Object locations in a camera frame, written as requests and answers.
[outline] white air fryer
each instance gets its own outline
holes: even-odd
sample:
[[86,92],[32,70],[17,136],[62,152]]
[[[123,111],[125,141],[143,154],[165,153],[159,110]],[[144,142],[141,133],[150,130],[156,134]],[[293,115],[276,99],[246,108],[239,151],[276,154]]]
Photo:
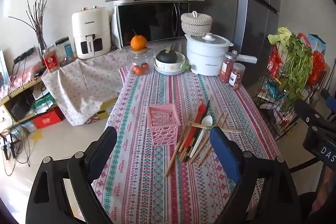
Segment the white air fryer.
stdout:
[[109,14],[105,8],[82,8],[72,15],[73,39],[78,58],[87,59],[111,50]]

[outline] stack of dishes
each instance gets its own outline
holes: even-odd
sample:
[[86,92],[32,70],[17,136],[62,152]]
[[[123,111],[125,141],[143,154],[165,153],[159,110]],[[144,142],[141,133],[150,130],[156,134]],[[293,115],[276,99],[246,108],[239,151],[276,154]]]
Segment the stack of dishes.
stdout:
[[176,54],[177,62],[173,64],[163,63],[155,58],[154,68],[163,75],[179,75],[189,69],[189,65],[185,64],[185,56],[179,52]]

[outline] lid knob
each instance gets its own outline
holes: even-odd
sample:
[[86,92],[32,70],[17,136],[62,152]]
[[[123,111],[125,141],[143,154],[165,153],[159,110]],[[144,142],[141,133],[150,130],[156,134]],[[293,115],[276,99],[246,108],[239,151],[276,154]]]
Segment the lid knob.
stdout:
[[202,38],[205,39],[205,40],[211,40],[211,41],[215,40],[215,38],[212,36],[211,32],[206,32],[205,36],[202,37]]

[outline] yellow star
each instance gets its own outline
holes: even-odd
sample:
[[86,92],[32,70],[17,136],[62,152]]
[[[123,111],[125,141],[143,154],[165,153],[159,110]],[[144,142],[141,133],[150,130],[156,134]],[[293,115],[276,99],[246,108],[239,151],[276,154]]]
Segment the yellow star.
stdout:
[[43,138],[42,136],[42,129],[36,130],[30,137],[33,141],[34,144],[37,143],[38,140],[41,140]]

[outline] blue gripper pad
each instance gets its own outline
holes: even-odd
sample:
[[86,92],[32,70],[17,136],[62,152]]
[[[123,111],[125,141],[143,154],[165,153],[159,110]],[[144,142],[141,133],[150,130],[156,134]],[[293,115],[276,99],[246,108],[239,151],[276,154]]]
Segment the blue gripper pad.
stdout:
[[243,154],[239,146],[234,141],[230,141],[219,127],[211,129],[210,143],[227,177],[238,184],[240,180],[239,163]]

